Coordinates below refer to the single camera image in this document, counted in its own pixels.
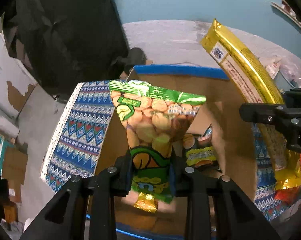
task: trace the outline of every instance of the gray floor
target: gray floor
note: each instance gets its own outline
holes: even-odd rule
[[[18,207],[21,222],[37,216],[54,196],[53,191],[39,176],[45,152],[64,107],[64,104],[57,103],[37,86],[18,118],[18,142],[28,145],[25,185],[21,186],[22,203]]]

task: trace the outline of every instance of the open cardboard box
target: open cardboard box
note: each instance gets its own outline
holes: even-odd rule
[[[153,86],[206,96],[188,132],[202,134],[212,124],[212,143],[223,173],[230,176],[253,200],[256,190],[256,158],[251,124],[241,120],[239,107],[244,103],[236,86],[221,69],[193,66],[135,66],[129,80],[147,81]],[[174,143],[177,155],[181,143]],[[126,130],[116,113],[109,123],[95,173],[112,166],[128,148]],[[131,191],[125,198],[115,199],[117,228],[150,234],[183,235],[186,221],[186,198],[175,198],[171,204],[159,202],[155,214],[133,207],[138,193]]]

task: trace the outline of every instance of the black fabric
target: black fabric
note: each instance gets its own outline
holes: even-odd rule
[[[3,31],[20,59],[50,95],[69,97],[83,81],[117,79],[128,45],[112,0],[15,0]]]

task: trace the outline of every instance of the white lace trim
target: white lace trim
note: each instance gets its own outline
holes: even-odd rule
[[[59,141],[61,133],[63,132],[63,128],[64,128],[64,126],[66,124],[66,121],[69,117],[70,111],[72,110],[73,105],[75,104],[77,96],[80,92],[80,89],[82,88],[82,85],[83,85],[83,83],[79,83],[76,86],[76,88],[74,89],[74,92],[72,93],[72,95],[70,96],[70,98],[69,98],[69,100],[66,104],[66,107],[63,111],[63,114],[61,115],[61,117],[59,119],[59,122],[58,122],[57,127],[55,129],[55,132],[52,136],[52,139],[49,143],[47,153],[46,153],[44,163],[43,163],[43,168],[42,168],[41,175],[40,175],[40,178],[45,182],[46,182],[46,174],[47,174],[47,168],[48,168],[49,162],[50,162],[50,160],[52,158],[52,155],[54,153],[54,150],[57,146],[57,143]]]

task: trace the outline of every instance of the screw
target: screw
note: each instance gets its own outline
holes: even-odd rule
[[[224,182],[229,182],[231,180],[230,177],[228,177],[227,175],[223,175],[221,178]]]
[[[293,118],[293,119],[291,119],[291,123],[293,123],[293,124],[298,124],[299,123],[299,119],[297,119],[297,118]]]
[[[71,176],[70,180],[71,180],[72,182],[78,182],[81,178],[82,178],[82,177],[79,176],[79,175],[73,175],[73,176]]]
[[[114,172],[116,172],[117,171],[117,168],[116,167],[109,167],[108,169],[107,169],[107,171],[109,172],[109,173],[114,173]]]
[[[185,168],[185,171],[186,171],[187,173],[193,173],[193,172],[194,172],[194,168],[193,168],[193,167],[186,167],[186,168]]]

